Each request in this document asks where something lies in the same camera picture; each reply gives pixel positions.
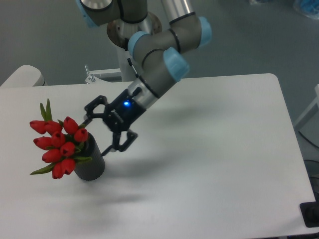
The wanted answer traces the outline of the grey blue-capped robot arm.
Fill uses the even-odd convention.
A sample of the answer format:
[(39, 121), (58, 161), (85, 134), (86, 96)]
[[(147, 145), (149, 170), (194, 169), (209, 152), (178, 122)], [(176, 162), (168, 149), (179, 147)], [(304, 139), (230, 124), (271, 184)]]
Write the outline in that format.
[(79, 0), (77, 6), (89, 26), (117, 21), (117, 36), (129, 53), (129, 64), (141, 73), (111, 103), (99, 96), (86, 107), (85, 123), (100, 118), (113, 134), (105, 150), (123, 152), (137, 138), (131, 124), (179, 82), (189, 71), (183, 53), (206, 45), (212, 39), (208, 20), (197, 16), (188, 0), (162, 2), (169, 29), (156, 32), (149, 20), (145, 0)]

